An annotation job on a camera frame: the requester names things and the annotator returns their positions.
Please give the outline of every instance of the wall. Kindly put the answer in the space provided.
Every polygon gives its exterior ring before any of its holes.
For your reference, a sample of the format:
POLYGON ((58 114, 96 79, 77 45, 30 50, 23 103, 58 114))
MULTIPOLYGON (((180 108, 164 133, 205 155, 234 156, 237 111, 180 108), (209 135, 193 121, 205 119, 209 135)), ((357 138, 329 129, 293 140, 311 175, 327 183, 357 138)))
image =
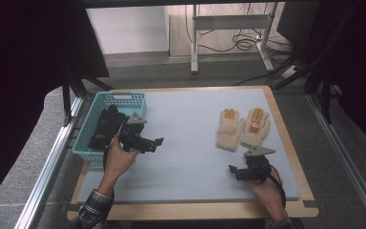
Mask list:
POLYGON ((169 49, 165 7, 88 9, 103 54, 169 49))

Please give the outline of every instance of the wooden frame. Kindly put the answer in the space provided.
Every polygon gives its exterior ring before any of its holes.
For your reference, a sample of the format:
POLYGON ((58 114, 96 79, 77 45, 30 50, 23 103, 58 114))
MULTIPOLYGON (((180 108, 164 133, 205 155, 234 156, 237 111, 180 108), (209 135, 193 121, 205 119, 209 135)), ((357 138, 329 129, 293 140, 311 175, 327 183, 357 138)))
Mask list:
MULTIPOLYGON (((243 86, 243 87, 206 87, 206 88, 166 88, 166 89, 136 89, 116 90, 115 92, 170 92, 170 91, 218 91, 218 90, 249 90, 262 89, 277 129, 281 136, 283 145, 287 152, 295 179, 301 193, 301 198, 294 201, 287 201, 286 210, 293 218, 310 218, 318 214, 317 206, 307 207, 304 201, 314 202, 314 196, 305 177, 293 142, 290 139, 284 120, 275 102, 271 89, 267 86, 243 86)), ((71 204, 79 204, 76 200, 79 190, 89 170, 90 163, 85 162, 71 204)), ((68 219, 73 219, 78 213, 68 212, 68 219)), ((268 219, 270 216, 262 205, 257 201, 236 201, 236 202, 196 202, 196 203, 123 203, 114 204, 108 220, 171 220, 171 219, 268 219)))

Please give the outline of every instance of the gray floor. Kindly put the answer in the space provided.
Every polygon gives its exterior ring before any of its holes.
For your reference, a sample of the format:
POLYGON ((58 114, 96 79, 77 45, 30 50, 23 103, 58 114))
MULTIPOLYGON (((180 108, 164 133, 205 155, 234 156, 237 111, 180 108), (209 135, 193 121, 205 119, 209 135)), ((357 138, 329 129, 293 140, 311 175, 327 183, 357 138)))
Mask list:
MULTIPOLYGON (((231 86, 265 73, 257 55, 201 57, 196 75, 190 74, 188 58, 170 59, 164 53, 124 54, 106 58, 111 78, 103 81, 117 89, 231 86)), ((262 85, 266 79, 261 77, 243 85, 262 85)), ((318 217, 302 221, 306 228, 366 228, 366 207, 319 124, 314 108, 302 92, 304 80, 301 78, 274 92, 320 209, 318 217)), ((102 91, 88 82, 86 86, 91 92, 102 91)), ((335 99, 331 104, 331 116, 332 126, 366 181, 365 134, 344 114, 335 99)), ((57 89, 47 95, 45 110, 37 126, 0 187, 0 228, 14 227, 62 123, 62 91, 57 89)), ((66 207, 82 162, 71 153, 71 149, 65 150, 32 228, 67 228, 66 207)))

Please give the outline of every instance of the beige glove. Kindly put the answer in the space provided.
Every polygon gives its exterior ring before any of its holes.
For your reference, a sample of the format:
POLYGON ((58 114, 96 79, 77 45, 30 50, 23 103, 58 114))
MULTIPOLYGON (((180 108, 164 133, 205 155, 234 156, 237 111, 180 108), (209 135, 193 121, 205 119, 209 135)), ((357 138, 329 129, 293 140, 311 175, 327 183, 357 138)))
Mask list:
POLYGON ((243 146, 250 148, 261 145, 270 128, 268 115, 269 113, 263 112, 260 108, 249 111, 241 140, 243 146))
POLYGON ((239 112, 234 109, 225 109, 220 114, 218 137, 216 146, 225 150, 235 151, 237 142, 242 134, 245 119, 241 118, 239 122, 239 112))

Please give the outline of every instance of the aluminum rail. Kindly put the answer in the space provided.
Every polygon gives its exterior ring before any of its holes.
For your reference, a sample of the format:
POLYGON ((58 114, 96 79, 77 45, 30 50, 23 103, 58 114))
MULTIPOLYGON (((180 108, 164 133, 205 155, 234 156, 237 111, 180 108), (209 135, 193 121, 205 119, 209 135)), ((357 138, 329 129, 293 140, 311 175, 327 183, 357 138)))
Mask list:
POLYGON ((320 112, 320 104, 317 101, 317 98, 313 95, 307 94, 307 98, 311 102, 311 105, 314 109, 314 112, 317 116, 317 119, 325 134, 330 139, 333 147, 335 148, 335 152, 337 157, 339 158, 341 164, 343 165, 347 175, 349 176, 350 181, 355 186, 355 189, 360 196, 364 206, 366 207, 366 182, 364 178, 361 176, 360 172, 358 171, 357 167, 353 163, 353 160, 350 158, 349 153, 347 152, 346 148, 344 147, 343 143, 341 142, 340 138, 338 137, 335 129, 332 125, 326 122, 326 119, 320 112))
MULTIPOLYGON (((73 117, 77 116, 80 112, 80 108, 82 107, 84 99, 83 98, 76 98, 71 106, 71 114, 73 117)), ((46 192, 46 188, 50 183, 52 174, 55 170, 55 167, 58 163, 58 159, 63 152, 67 140, 71 134, 71 130, 76 118, 73 118, 71 123, 65 127, 62 127, 59 131, 57 139, 55 140, 49 157, 44 164, 44 167, 38 177, 34 188, 31 191, 28 201, 26 202, 25 207, 23 208, 22 214, 19 217, 16 225, 14 226, 15 229, 26 229, 31 226, 32 221, 37 213, 37 210, 40 206, 40 202, 42 197, 46 192)))

